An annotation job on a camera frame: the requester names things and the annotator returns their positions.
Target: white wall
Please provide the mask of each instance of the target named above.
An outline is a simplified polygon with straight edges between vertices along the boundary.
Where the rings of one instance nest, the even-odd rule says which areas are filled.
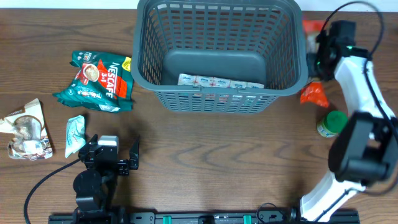
[[[350,0],[296,0],[303,11],[333,11]],[[398,12],[398,0],[368,0],[380,11]],[[0,8],[136,9],[138,0],[0,0]],[[361,4],[342,11],[372,11]]]

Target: green connector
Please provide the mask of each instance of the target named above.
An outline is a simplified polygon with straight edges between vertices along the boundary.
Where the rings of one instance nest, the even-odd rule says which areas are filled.
[[[251,215],[243,216],[243,224],[251,224]]]
[[[172,217],[163,217],[163,224],[172,224]]]

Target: small green jar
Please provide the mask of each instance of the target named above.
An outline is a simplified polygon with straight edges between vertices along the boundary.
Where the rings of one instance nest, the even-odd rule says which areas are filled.
[[[317,123],[317,131],[326,138],[339,134],[348,121],[347,115],[341,111],[332,111]]]

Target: green nescafe bag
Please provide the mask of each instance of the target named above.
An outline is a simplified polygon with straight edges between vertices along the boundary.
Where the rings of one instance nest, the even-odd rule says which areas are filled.
[[[66,90],[53,95],[70,107],[129,111],[133,84],[130,63],[131,58],[121,55],[75,50],[70,64],[80,70]]]

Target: yellow label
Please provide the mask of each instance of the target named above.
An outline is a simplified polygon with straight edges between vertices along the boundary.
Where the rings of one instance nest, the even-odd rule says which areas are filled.
[[[126,57],[125,61],[122,64],[122,68],[130,72],[130,64],[131,64],[131,58]]]

